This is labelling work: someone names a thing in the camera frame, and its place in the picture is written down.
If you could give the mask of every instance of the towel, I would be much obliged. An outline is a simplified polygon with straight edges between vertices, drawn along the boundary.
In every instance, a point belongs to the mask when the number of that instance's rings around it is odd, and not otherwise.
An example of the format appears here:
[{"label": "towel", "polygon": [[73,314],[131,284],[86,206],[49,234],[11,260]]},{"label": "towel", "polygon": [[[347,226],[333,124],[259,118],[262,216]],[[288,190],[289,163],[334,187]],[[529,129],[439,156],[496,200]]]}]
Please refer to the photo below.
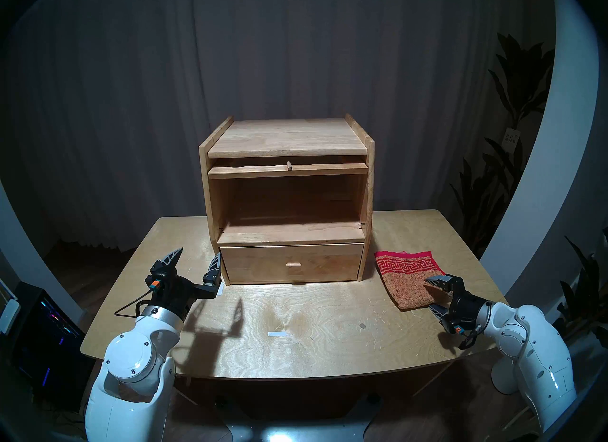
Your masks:
[{"label": "towel", "polygon": [[424,281],[433,275],[444,275],[430,251],[408,254],[384,250],[374,256],[384,286],[400,310],[445,303],[451,299],[451,293]]}]

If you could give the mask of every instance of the wooden shelf unit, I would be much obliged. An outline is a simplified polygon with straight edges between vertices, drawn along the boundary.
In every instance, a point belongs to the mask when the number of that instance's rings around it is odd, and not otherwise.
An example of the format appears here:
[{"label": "wooden shelf unit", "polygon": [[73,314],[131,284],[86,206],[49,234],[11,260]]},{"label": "wooden shelf unit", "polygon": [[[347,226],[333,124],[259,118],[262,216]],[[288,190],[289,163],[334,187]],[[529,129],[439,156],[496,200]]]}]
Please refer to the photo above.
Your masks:
[{"label": "wooden shelf unit", "polygon": [[374,141],[352,116],[227,118],[199,147],[209,236],[231,283],[361,280]]}]

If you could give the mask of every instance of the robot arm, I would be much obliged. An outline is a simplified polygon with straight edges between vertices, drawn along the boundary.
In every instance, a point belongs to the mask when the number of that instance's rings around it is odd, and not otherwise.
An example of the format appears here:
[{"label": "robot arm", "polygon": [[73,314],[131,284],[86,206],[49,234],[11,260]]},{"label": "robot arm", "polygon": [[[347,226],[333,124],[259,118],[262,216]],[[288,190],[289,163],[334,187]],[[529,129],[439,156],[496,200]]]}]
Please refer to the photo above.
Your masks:
[{"label": "robot arm", "polygon": [[[87,438],[97,441],[162,440],[166,413],[175,380],[175,363],[168,352],[179,341],[184,320],[199,298],[215,298],[221,281],[218,253],[197,285],[177,274],[183,249],[157,260],[145,279],[152,299],[137,306],[135,327],[116,336],[108,345],[85,415]],[[139,306],[147,304],[139,315]],[[125,401],[119,395],[123,383],[149,403]]]},{"label": "robot arm", "polygon": [[473,345],[479,334],[494,339],[504,355],[492,369],[494,386],[505,394],[519,389],[546,431],[576,399],[576,390],[568,348],[543,312],[531,304],[515,309],[476,297],[460,277],[438,275],[426,281],[454,292],[449,310],[429,307],[447,332],[470,331],[460,348]]}]

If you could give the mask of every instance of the wooden table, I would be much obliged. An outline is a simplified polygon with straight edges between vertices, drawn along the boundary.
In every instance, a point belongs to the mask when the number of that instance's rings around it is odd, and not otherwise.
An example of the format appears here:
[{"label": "wooden table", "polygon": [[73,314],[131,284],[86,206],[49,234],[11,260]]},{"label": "wooden table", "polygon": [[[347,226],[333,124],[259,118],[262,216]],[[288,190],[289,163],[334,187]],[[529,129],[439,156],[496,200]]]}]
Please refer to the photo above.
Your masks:
[{"label": "wooden table", "polygon": [[[133,328],[132,318],[115,317],[114,311],[146,291],[143,279],[156,259],[182,246],[178,273],[202,281],[214,256],[206,217],[161,217],[103,302],[80,348],[84,354],[102,359],[111,339]],[[376,211],[363,281],[225,287],[214,300],[193,305],[171,351],[178,374],[325,378],[403,370],[461,356],[462,338],[446,334],[428,308],[399,311],[376,270],[377,250],[431,250],[445,272],[464,278],[471,293],[505,302],[441,213]],[[126,312],[134,313],[131,308]],[[281,331],[286,335],[268,335]],[[465,353],[493,346],[482,336]]]}]

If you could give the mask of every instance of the gray curtain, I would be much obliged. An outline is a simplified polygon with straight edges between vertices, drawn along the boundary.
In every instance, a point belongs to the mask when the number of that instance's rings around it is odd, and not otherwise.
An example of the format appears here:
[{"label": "gray curtain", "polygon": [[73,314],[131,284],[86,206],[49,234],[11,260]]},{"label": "gray curtain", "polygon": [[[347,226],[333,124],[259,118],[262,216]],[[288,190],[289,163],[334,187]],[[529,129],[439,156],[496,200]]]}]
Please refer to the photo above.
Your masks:
[{"label": "gray curtain", "polygon": [[448,183],[506,126],[496,33],[526,42],[530,1],[39,0],[3,49],[5,123],[66,241],[127,249],[204,215],[198,145],[230,114],[350,112],[375,208],[456,221]]}]

